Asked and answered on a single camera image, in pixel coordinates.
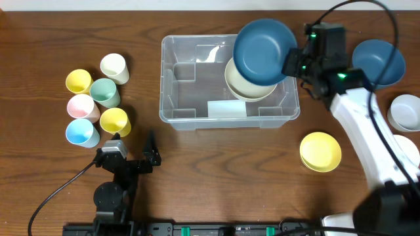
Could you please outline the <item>beige large bowl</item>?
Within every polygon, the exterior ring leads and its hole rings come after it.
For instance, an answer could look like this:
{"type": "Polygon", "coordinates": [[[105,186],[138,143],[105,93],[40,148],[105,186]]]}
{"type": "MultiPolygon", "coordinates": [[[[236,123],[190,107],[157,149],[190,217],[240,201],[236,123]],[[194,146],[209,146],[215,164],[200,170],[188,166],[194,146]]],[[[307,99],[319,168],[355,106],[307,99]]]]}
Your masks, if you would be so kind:
{"type": "Polygon", "coordinates": [[[273,93],[277,87],[277,85],[260,86],[250,83],[239,73],[233,58],[226,65],[224,78],[230,92],[245,102],[258,102],[273,93]]]}

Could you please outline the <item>green cup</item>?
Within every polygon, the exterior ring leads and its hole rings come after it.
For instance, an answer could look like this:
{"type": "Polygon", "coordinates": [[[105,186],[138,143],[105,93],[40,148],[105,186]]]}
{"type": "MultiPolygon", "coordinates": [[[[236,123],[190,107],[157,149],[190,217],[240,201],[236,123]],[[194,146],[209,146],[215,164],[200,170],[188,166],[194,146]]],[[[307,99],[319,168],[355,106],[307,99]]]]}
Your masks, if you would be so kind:
{"type": "Polygon", "coordinates": [[[116,84],[107,78],[96,80],[89,91],[92,99],[105,108],[115,108],[121,102],[116,84]]]}

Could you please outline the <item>yellow small bowl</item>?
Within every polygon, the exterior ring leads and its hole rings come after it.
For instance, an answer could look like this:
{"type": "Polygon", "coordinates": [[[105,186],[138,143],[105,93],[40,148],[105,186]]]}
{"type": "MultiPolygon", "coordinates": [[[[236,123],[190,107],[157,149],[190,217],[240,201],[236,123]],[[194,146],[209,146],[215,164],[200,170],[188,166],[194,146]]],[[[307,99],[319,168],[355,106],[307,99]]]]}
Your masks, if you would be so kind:
{"type": "Polygon", "coordinates": [[[306,135],[300,143],[299,152],[303,164],[316,172],[331,172],[339,166],[342,157],[338,141],[324,132],[306,135]]]}

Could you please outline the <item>light blue cup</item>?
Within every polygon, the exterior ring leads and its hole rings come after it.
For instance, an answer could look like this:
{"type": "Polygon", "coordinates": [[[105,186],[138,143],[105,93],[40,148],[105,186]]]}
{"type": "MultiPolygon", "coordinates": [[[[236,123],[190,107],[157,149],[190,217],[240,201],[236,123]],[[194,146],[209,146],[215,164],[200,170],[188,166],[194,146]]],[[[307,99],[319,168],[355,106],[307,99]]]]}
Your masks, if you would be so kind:
{"type": "Polygon", "coordinates": [[[100,135],[89,120],[75,119],[66,128],[66,139],[73,145],[93,148],[99,143],[100,135]]]}

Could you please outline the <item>clear plastic storage bin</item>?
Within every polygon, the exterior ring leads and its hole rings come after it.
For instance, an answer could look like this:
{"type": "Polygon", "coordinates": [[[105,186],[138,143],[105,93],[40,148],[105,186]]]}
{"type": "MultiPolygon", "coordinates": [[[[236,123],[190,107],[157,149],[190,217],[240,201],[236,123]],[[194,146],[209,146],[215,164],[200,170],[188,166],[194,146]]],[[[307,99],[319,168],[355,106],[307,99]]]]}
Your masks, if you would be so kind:
{"type": "Polygon", "coordinates": [[[279,128],[301,112],[297,82],[288,77],[258,102],[245,102],[247,117],[208,118],[207,102],[239,100],[224,71],[236,35],[168,35],[161,42],[159,116],[176,130],[279,128]]]}

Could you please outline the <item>yellow cup far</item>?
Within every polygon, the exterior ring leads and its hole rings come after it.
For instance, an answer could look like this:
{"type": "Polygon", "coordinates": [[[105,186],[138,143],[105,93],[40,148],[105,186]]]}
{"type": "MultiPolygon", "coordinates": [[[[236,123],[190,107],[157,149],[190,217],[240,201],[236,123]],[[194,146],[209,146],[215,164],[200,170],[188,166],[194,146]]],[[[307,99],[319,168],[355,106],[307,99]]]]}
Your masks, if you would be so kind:
{"type": "Polygon", "coordinates": [[[66,78],[66,88],[74,94],[89,94],[93,79],[84,69],[75,69],[66,78]]]}

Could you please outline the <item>light grey small bowl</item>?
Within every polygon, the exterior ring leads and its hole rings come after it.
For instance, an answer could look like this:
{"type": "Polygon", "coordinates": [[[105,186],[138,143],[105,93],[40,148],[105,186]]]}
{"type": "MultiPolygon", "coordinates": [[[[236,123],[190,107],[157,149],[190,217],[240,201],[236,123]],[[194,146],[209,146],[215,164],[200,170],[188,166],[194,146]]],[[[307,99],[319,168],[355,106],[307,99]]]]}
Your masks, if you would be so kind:
{"type": "Polygon", "coordinates": [[[389,123],[401,132],[419,131],[419,101],[410,94],[396,97],[387,112],[389,123]]]}

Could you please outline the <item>yellow cup near gripper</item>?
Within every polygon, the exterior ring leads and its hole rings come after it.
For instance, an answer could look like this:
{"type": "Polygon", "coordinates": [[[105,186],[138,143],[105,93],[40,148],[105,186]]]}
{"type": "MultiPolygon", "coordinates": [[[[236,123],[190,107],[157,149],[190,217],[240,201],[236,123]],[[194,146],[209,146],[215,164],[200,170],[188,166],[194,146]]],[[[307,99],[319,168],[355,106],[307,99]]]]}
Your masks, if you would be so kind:
{"type": "Polygon", "coordinates": [[[127,136],[131,132],[131,122],[121,108],[109,108],[100,116],[101,128],[110,134],[127,136]]]}

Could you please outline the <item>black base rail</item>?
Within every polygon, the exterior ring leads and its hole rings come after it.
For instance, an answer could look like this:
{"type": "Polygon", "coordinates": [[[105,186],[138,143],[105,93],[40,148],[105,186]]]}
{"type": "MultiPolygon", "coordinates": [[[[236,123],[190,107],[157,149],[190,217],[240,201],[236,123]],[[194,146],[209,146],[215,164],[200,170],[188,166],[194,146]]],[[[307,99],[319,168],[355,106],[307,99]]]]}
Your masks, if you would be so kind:
{"type": "Polygon", "coordinates": [[[69,224],[63,227],[63,236],[273,236],[273,235],[357,235],[355,231],[314,231],[308,222],[283,221],[279,224],[172,224],[136,222],[69,224]]]}

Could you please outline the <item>pink cup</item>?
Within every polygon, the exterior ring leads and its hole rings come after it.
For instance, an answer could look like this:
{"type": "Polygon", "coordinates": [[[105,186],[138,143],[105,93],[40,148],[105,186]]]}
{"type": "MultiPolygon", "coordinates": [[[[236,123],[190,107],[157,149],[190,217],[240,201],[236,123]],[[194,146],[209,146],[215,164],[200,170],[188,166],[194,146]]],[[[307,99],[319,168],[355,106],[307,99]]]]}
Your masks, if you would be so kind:
{"type": "Polygon", "coordinates": [[[100,111],[95,101],[87,94],[73,96],[67,106],[68,114],[74,119],[87,119],[95,123],[100,119],[100,111]]]}

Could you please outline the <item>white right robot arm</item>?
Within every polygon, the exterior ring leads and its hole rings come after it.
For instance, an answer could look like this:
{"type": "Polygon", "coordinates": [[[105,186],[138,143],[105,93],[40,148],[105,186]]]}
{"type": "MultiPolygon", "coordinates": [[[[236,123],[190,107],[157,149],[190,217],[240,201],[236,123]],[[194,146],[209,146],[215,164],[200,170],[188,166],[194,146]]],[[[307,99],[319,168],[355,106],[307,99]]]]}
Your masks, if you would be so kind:
{"type": "Polygon", "coordinates": [[[344,128],[371,188],[353,212],[324,217],[325,234],[418,235],[419,169],[377,109],[365,73],[348,68],[344,27],[317,21],[304,33],[305,46],[289,51],[282,72],[312,85],[309,94],[344,128]]]}

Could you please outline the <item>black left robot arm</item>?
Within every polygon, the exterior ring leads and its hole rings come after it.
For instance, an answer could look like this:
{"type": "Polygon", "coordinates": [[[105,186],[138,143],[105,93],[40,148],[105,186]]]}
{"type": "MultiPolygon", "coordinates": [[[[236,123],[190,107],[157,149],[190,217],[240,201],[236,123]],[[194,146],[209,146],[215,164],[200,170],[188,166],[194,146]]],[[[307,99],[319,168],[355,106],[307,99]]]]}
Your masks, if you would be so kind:
{"type": "Polygon", "coordinates": [[[141,160],[128,160],[128,149],[119,134],[97,149],[93,162],[114,175],[111,182],[104,182],[94,192],[96,219],[111,223],[124,223],[131,218],[131,211],[141,174],[153,172],[160,166],[161,156],[153,132],[149,132],[141,160]]]}

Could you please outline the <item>white small bowl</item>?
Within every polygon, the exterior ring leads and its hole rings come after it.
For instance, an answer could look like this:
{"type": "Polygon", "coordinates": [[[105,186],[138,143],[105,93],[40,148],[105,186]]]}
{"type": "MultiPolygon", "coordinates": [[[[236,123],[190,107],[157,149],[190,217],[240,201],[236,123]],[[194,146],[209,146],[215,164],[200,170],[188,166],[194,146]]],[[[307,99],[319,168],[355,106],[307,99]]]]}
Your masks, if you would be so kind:
{"type": "Polygon", "coordinates": [[[420,154],[417,146],[408,138],[401,135],[394,135],[394,139],[397,144],[400,146],[402,151],[407,155],[410,161],[416,166],[419,167],[420,163],[420,154]]]}

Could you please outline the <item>cream white cup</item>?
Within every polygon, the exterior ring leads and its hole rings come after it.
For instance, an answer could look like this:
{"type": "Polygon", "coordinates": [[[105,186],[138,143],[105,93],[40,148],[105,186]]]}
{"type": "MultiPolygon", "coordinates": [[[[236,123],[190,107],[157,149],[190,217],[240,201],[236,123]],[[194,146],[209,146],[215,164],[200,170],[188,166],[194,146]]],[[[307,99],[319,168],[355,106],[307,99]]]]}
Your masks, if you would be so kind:
{"type": "Polygon", "coordinates": [[[111,53],[103,57],[100,61],[100,70],[117,85],[127,83],[130,78],[124,57],[117,53],[111,53]]]}

